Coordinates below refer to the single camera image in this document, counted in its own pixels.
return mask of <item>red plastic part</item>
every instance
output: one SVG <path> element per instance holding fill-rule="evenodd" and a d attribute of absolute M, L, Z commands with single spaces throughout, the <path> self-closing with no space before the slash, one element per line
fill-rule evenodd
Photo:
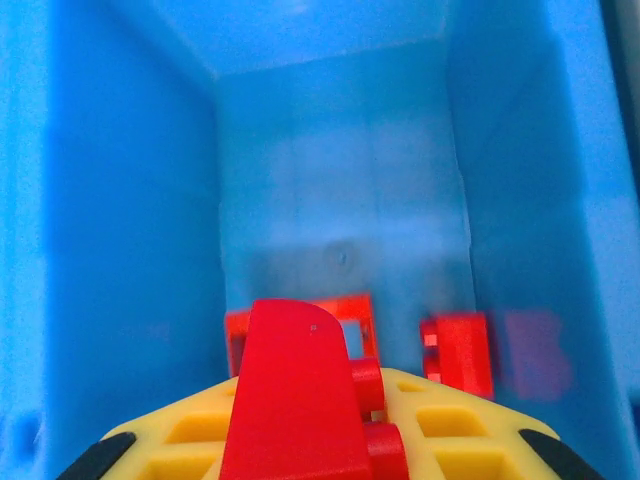
<path fill-rule="evenodd" d="M 408 479 L 409 469 L 398 428 L 390 423 L 365 425 L 374 480 Z"/>
<path fill-rule="evenodd" d="M 440 315 L 420 325 L 425 376 L 432 381 L 493 398 L 487 321 L 481 313 Z"/>
<path fill-rule="evenodd" d="M 329 312 L 341 323 L 358 322 L 365 357 L 374 357 L 379 360 L 373 309 L 371 297 L 368 294 L 329 298 L 312 303 Z M 231 312 L 225 318 L 229 373 L 232 377 L 240 373 L 244 340 L 249 331 L 249 319 L 249 310 Z"/>
<path fill-rule="evenodd" d="M 353 365 L 326 310 L 256 302 L 220 479 L 408 480 L 395 425 L 361 420 L 380 406 L 381 378 L 370 361 Z"/>

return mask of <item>square hole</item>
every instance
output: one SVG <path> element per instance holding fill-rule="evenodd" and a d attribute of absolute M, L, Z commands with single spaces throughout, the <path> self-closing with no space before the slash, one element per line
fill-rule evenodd
<path fill-rule="evenodd" d="M 180 420 L 166 443 L 223 442 L 229 431 L 228 415 L 209 412 L 190 413 Z"/>
<path fill-rule="evenodd" d="M 364 357 L 364 344 L 362 341 L 362 330 L 357 320 L 348 320 L 340 322 L 344 341 L 347 344 L 347 352 L 349 358 Z"/>
<path fill-rule="evenodd" d="M 485 437 L 487 430 L 476 415 L 461 407 L 423 408 L 418 423 L 425 437 Z"/>
<path fill-rule="evenodd" d="M 398 390 L 400 390 L 401 392 L 408 392 L 408 393 L 424 392 L 424 388 L 410 382 L 398 382 L 396 385 L 398 387 Z"/>
<path fill-rule="evenodd" d="M 498 450 L 437 451 L 436 459 L 446 480 L 524 480 Z"/>
<path fill-rule="evenodd" d="M 202 480 L 214 461 L 213 454 L 154 458 L 138 480 Z"/>

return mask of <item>red bracket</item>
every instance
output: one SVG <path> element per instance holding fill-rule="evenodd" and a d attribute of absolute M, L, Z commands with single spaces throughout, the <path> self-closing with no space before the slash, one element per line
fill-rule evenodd
<path fill-rule="evenodd" d="M 258 301 L 220 479 L 408 480 L 397 427 L 362 421 L 383 409 L 377 360 L 349 361 L 330 313 Z"/>
<path fill-rule="evenodd" d="M 373 308 L 368 294 L 346 295 L 312 302 L 336 317 L 339 322 L 358 322 L 362 334 L 362 347 L 365 357 L 378 357 L 376 330 L 373 320 Z M 225 318 L 227 333 L 227 355 L 232 377 L 240 372 L 247 333 L 249 331 L 250 311 L 228 313 Z"/>
<path fill-rule="evenodd" d="M 425 376 L 434 382 L 493 398 L 487 321 L 481 313 L 439 315 L 420 324 Z"/>

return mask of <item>blue plastic wall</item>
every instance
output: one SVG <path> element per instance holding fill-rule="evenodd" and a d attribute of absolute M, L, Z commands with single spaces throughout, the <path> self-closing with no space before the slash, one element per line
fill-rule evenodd
<path fill-rule="evenodd" d="M 421 318 L 489 312 L 497 401 L 637 478 L 638 202 L 595 0 L 23 3 L 0 478 L 223 379 L 226 309 L 360 291 L 417 374 Z"/>
<path fill-rule="evenodd" d="M 637 478 L 637 197 L 598 4 L 472 3 L 447 74 L 497 399 Z"/>

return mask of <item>yellow grid structure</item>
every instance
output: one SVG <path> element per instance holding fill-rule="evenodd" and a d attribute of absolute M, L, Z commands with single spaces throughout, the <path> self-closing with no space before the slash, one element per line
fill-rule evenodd
<path fill-rule="evenodd" d="M 398 370 L 382 369 L 386 410 L 411 480 L 557 480 L 518 434 L 558 438 L 544 423 Z M 217 480 L 237 378 L 120 425 L 137 440 L 103 480 Z"/>

